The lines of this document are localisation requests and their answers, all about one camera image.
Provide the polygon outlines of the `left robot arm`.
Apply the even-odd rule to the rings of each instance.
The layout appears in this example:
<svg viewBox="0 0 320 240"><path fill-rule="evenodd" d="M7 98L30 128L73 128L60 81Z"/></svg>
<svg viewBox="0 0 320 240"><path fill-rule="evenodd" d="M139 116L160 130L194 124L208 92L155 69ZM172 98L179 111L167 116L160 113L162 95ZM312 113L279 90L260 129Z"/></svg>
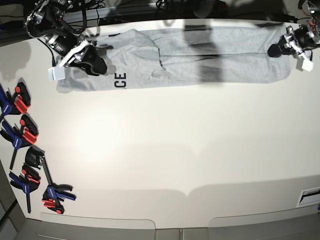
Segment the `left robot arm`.
<svg viewBox="0 0 320 240"><path fill-rule="evenodd" d="M300 0L298 2L300 10L304 3L307 4L311 21L300 25L296 30L292 26L288 26L279 42L269 47L267 51L269 57L296 55L304 61L313 61L313 50L320 47L320 2L318 0Z"/></svg>

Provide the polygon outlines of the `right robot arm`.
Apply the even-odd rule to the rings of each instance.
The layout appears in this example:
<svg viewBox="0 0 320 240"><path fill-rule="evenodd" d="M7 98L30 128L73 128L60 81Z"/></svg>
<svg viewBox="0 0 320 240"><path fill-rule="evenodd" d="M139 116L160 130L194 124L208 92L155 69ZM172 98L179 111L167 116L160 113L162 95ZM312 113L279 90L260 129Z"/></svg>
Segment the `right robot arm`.
<svg viewBox="0 0 320 240"><path fill-rule="evenodd" d="M39 0L26 17L26 31L32 38L43 38L44 44L61 57L59 62L53 64L52 73L74 67L91 76L104 75L107 65L99 56L96 43L83 35L88 22L85 1L80 1L80 29L73 28L64 20L65 12L74 5L74 0Z"/></svg>

